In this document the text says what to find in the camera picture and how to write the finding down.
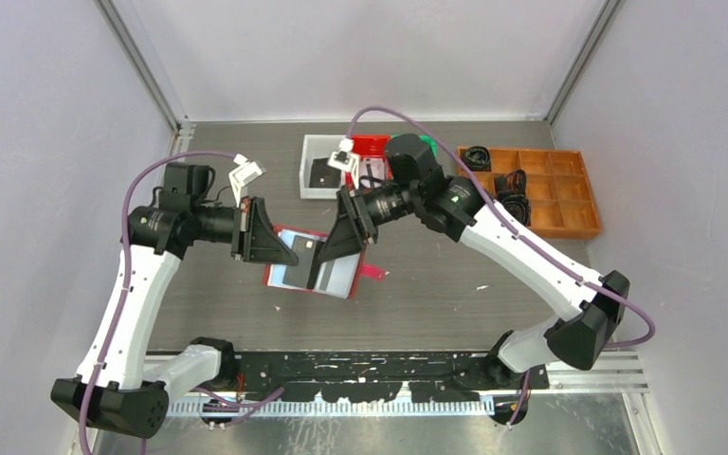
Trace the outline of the red card holder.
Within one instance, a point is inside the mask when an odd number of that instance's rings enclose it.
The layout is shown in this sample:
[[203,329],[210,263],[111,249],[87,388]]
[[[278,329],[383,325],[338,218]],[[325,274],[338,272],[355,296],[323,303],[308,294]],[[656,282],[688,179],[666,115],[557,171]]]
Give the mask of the red card holder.
[[321,263],[319,250],[324,246],[326,234],[284,226],[275,226],[275,232],[297,254],[299,263],[268,264],[263,276],[267,287],[347,300],[355,296],[360,279],[380,282],[388,274],[383,268],[368,264],[364,250]]

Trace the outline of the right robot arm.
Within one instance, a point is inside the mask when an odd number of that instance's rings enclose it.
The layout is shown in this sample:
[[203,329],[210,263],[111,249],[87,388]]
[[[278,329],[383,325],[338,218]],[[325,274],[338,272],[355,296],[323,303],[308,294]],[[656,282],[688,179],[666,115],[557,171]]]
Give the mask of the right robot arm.
[[391,180],[369,191],[337,192],[337,219],[318,261],[359,253],[376,243],[380,226],[415,215],[426,228],[502,266],[555,313],[548,322],[507,332],[494,345],[487,370],[495,386],[512,389],[526,371],[555,361],[590,370],[623,318],[615,297],[628,294],[628,279],[617,271],[603,276],[542,241],[478,183],[445,174],[419,136],[391,138],[385,157]]

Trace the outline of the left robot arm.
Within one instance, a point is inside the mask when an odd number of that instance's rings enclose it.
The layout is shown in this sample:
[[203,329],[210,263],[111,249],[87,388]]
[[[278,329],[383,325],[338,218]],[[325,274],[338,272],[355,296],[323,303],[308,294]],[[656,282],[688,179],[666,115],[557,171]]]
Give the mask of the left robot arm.
[[194,243],[226,244],[231,257],[245,263],[298,262],[275,233],[265,201],[246,193],[263,166],[242,155],[233,161],[230,208],[209,204],[212,167],[183,162],[166,164],[152,204],[122,208],[118,274],[100,328],[74,376],[56,379],[50,391],[51,401],[81,429],[148,440],[171,402],[201,385],[227,391],[237,383],[232,343],[212,337],[198,337],[172,359],[144,369],[160,304]]

